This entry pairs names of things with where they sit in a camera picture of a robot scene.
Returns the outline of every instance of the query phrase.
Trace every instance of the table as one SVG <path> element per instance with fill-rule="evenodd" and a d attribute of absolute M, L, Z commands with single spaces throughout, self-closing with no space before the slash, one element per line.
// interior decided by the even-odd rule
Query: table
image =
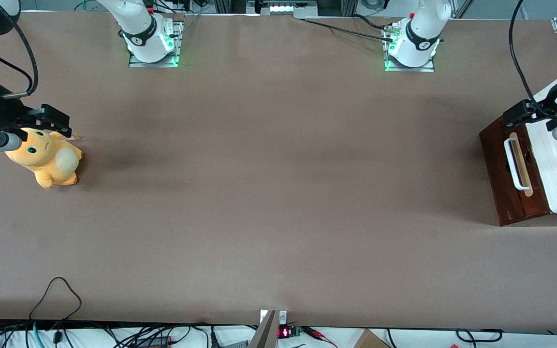
<path fill-rule="evenodd" d="M 45 191 L 0 154 L 0 318 L 64 276 L 75 319 L 278 308 L 319 326 L 557 330 L 557 227 L 496 226 L 478 141 L 525 97 L 508 22 L 451 20 L 435 73 L 384 72 L 379 42 L 287 16 L 204 16 L 177 69 L 127 68 L 106 13 L 20 25 L 40 69 L 25 103 L 68 113 L 86 157 L 78 185 Z M 515 31 L 538 91 L 557 33 Z M 14 33 L 0 55 L 29 69 Z M 0 83 L 25 82 L 0 65 Z M 36 316 L 74 306 L 57 284 Z"/>

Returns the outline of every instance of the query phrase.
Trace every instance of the wire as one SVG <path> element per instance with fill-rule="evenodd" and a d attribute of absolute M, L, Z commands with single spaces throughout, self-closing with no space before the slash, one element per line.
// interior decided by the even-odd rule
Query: wire
<path fill-rule="evenodd" d="M 474 336 L 467 329 L 457 329 L 455 330 L 455 335 L 457 335 L 457 338 L 460 339 L 461 341 L 464 341 L 465 343 L 472 343 L 474 345 L 474 348 L 477 348 L 476 346 L 477 343 L 495 343 L 501 340 L 502 330 L 497 330 L 495 332 L 498 333 L 498 337 L 495 337 L 493 339 L 474 339 Z M 470 338 L 464 339 L 463 337 L 461 337 L 460 333 L 467 333 Z"/>
<path fill-rule="evenodd" d="M 1 345 L 1 348 L 6 348 L 7 341 L 12 338 L 12 335 L 14 334 L 14 331 L 16 331 L 19 326 L 20 326 L 20 323 L 16 324 L 16 326 L 14 326 L 14 328 L 10 331 L 10 335 L 8 337 L 6 337 L 6 335 L 4 335 L 4 344 Z"/>
<path fill-rule="evenodd" d="M 201 13 L 205 11 L 205 9 L 202 7 L 201 10 L 199 10 L 199 13 L 197 13 L 197 15 L 195 15 L 195 18 L 192 19 L 192 21 L 190 23 L 188 23 L 188 26 L 185 26 L 184 29 L 182 30 L 182 35 L 184 35 L 184 33 L 188 30 L 188 28 L 192 27 L 192 25 L 194 24 L 195 21 L 199 20 L 199 17 L 201 16 Z"/>
<path fill-rule="evenodd" d="M 367 24 L 369 24 L 369 26 L 372 26 L 372 27 L 374 27 L 375 29 L 380 29 L 380 30 L 383 30 L 385 27 L 391 26 L 391 25 L 393 24 L 393 23 L 391 22 L 391 23 L 389 23 L 389 24 L 386 24 L 385 26 L 377 26 L 376 24 L 373 24 L 373 22 L 371 22 L 371 21 L 369 20 L 369 18 L 365 17 L 364 15 L 360 15 L 360 14 L 358 14 L 358 13 L 354 13 L 354 14 L 352 15 L 352 17 L 360 18 L 360 19 L 364 20 Z"/>
<path fill-rule="evenodd" d="M 332 346 L 334 346 L 334 348 L 338 348 L 338 346 L 337 346 L 334 342 L 332 342 L 331 340 L 329 340 L 329 339 L 327 339 L 327 338 L 326 338 L 326 339 L 322 339 L 322 341 L 323 341 L 323 342 L 328 342 L 329 344 L 332 344 Z"/>
<path fill-rule="evenodd" d="M 391 335 L 391 330 L 389 328 L 386 329 L 386 332 L 388 333 L 388 341 L 391 341 L 391 346 L 393 346 L 393 348 L 396 348 L 394 341 L 393 341 L 393 335 Z"/>
<path fill-rule="evenodd" d="M 31 50 L 31 46 L 29 46 L 29 42 L 27 42 L 27 38 L 25 37 L 23 31 L 20 29 L 18 24 L 16 24 L 16 22 L 10 17 L 10 15 L 6 12 L 6 10 L 2 8 L 1 5 L 0 5 L 0 12 L 4 14 L 8 22 L 13 25 L 20 39 L 22 40 L 25 49 L 27 50 L 29 59 L 31 60 L 31 68 L 33 69 L 33 84 L 31 84 L 31 88 L 25 90 L 25 93 L 27 95 L 31 95 L 33 92 L 35 92 L 36 88 L 38 88 L 38 64 L 36 63 L 36 57 L 33 56 L 33 51 Z"/>
<path fill-rule="evenodd" d="M 197 330 L 197 331 L 201 331 L 202 333 L 205 334 L 205 338 L 207 339 L 207 341 L 205 342 L 205 348 L 210 348 L 210 335 L 208 335 L 205 330 L 199 329 L 195 326 L 191 326 L 191 328 Z"/>
<path fill-rule="evenodd" d="M 156 7 L 161 7 L 163 9 L 168 9 L 169 11 L 173 12 L 173 13 L 177 13 L 176 11 L 185 11 L 187 13 L 194 13 L 193 11 L 191 11 L 190 9 L 172 9 L 169 6 L 166 6 L 166 4 L 164 3 L 164 1 L 159 0 L 161 2 L 161 4 L 157 3 L 156 1 L 153 1 L 152 4 L 154 4 Z"/>
<path fill-rule="evenodd" d="M 68 318 L 71 317 L 71 315 L 77 313 L 77 311 L 79 311 L 81 309 L 81 306 L 83 306 L 83 301 L 81 300 L 80 296 L 78 293 L 76 293 L 72 287 L 70 286 L 70 284 L 68 283 L 68 280 L 66 280 L 66 278 L 64 277 L 55 277 L 53 279 L 51 279 L 51 281 L 48 283 L 48 286 L 46 286 L 46 290 L 44 291 L 44 294 L 42 295 L 42 298 L 40 298 L 40 301 L 38 301 L 38 303 L 36 304 L 36 306 L 33 306 L 33 309 L 31 309 L 31 312 L 29 312 L 29 320 L 33 320 L 33 318 L 31 317 L 31 315 L 33 314 L 33 311 L 36 310 L 36 308 L 38 308 L 38 306 L 40 306 L 40 304 L 42 304 L 42 301 L 44 301 L 44 298 L 46 297 L 46 294 L 48 293 L 48 289 L 51 288 L 51 285 L 53 284 L 53 282 L 55 282 L 55 280 L 57 279 L 61 279 L 64 281 L 64 283 L 66 283 L 66 286 L 68 287 L 68 290 L 70 290 L 71 293 L 73 293 L 73 295 L 77 298 L 77 300 L 79 300 L 79 306 L 77 306 L 77 308 L 70 313 L 69 315 L 66 315 L 64 317 L 64 319 L 60 320 L 60 321 L 64 321 L 64 320 L 68 320 Z"/>
<path fill-rule="evenodd" d="M 45 348 L 44 343 L 42 343 L 42 340 L 40 339 L 40 336 L 38 335 L 38 328 L 36 327 L 36 322 L 33 322 L 33 335 L 36 337 L 36 341 L 38 342 L 38 345 L 40 346 L 40 348 Z"/>
<path fill-rule="evenodd" d="M 513 59 L 513 64 L 515 64 L 515 68 L 519 73 L 519 78 L 521 79 L 521 83 L 524 85 L 524 88 L 526 89 L 526 93 L 528 93 L 528 97 L 530 98 L 530 101 L 532 102 L 534 108 L 539 110 L 539 112 L 542 113 L 543 116 L 549 117 L 551 119 L 557 119 L 557 115 L 551 115 L 550 113 L 545 112 L 545 110 L 541 108 L 540 104 L 537 103 L 537 101 L 535 101 L 534 95 L 532 94 L 532 91 L 528 86 L 528 82 L 526 81 L 526 77 L 524 76 L 524 72 L 521 71 L 521 68 L 519 67 L 519 62 L 517 62 L 517 56 L 515 55 L 515 47 L 513 46 L 513 28 L 515 27 L 515 20 L 517 19 L 517 13 L 519 12 L 519 8 L 523 3 L 524 0 L 519 0 L 517 2 L 517 6 L 515 6 L 515 11 L 513 11 L 513 16 L 511 17 L 511 24 L 509 26 L 509 50 L 511 51 L 511 58 Z"/>
<path fill-rule="evenodd" d="M 339 30 L 339 31 L 344 31 L 345 33 L 349 33 L 349 34 L 352 34 L 352 35 L 360 35 L 360 36 L 362 36 L 362 37 L 375 38 L 375 39 L 382 40 L 382 41 L 387 41 L 387 42 L 393 41 L 393 39 L 391 39 L 391 38 L 376 37 L 376 36 L 374 36 L 374 35 L 359 33 L 359 32 L 357 32 L 357 31 L 351 31 L 351 30 L 347 30 L 347 29 L 343 29 L 343 28 L 338 28 L 338 27 L 334 27 L 334 26 L 329 26 L 328 24 L 323 24 L 323 23 L 319 23 L 319 22 L 313 22 L 312 20 L 306 20 L 306 19 L 301 19 L 301 20 L 304 21 L 304 22 L 307 22 L 307 23 L 317 24 L 318 26 L 322 26 L 322 27 L 326 27 L 326 28 L 330 28 L 330 29 L 335 29 L 335 30 Z"/>
<path fill-rule="evenodd" d="M 73 343 L 70 341 L 70 337 L 68 337 L 68 331 L 66 331 L 66 328 L 64 328 L 64 336 L 66 337 L 66 342 L 68 342 L 70 348 L 74 348 Z"/>
<path fill-rule="evenodd" d="M 181 341 L 182 341 L 184 338 L 186 338 L 186 336 L 187 336 L 188 334 L 190 334 L 190 333 L 191 333 L 191 327 L 189 326 L 189 327 L 188 327 L 188 331 L 186 331 L 186 333 L 185 333 L 180 339 L 178 339 L 178 340 L 176 340 L 175 342 L 173 342 L 172 345 L 173 345 L 173 344 L 176 344 L 176 343 L 178 343 L 178 342 L 181 342 Z"/>
<path fill-rule="evenodd" d="M 29 73 L 27 73 L 23 69 L 19 68 L 18 66 L 15 66 L 11 62 L 6 61 L 2 57 L 0 57 L 0 62 L 6 64 L 10 68 L 13 68 L 14 70 L 18 71 L 19 73 L 22 73 L 23 76 L 27 78 L 27 81 L 29 82 L 29 84 L 27 85 L 27 88 L 25 90 L 29 90 L 31 88 L 31 86 L 33 86 L 33 80 L 31 79 L 31 76 L 29 76 Z"/>
<path fill-rule="evenodd" d="M 77 6 L 75 6 L 75 7 L 73 8 L 73 11 L 77 11 L 77 9 L 78 9 L 79 7 L 81 7 L 81 6 L 83 6 L 83 11 L 85 11 L 85 4 L 86 4 L 87 2 L 90 2 L 90 1 L 95 1 L 95 0 L 83 0 L 82 2 L 80 2 L 79 4 L 77 4 Z"/>

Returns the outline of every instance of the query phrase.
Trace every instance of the yellow plush toy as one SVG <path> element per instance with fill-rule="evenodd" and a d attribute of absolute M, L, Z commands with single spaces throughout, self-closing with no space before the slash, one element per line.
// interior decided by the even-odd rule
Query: yellow plush toy
<path fill-rule="evenodd" d="M 83 152 L 68 141 L 64 136 L 44 130 L 23 128 L 27 132 L 27 141 L 20 148 L 6 151 L 11 160 L 36 174 L 36 181 L 41 187 L 51 189 L 56 185 L 74 185 L 77 183 L 75 170 Z"/>

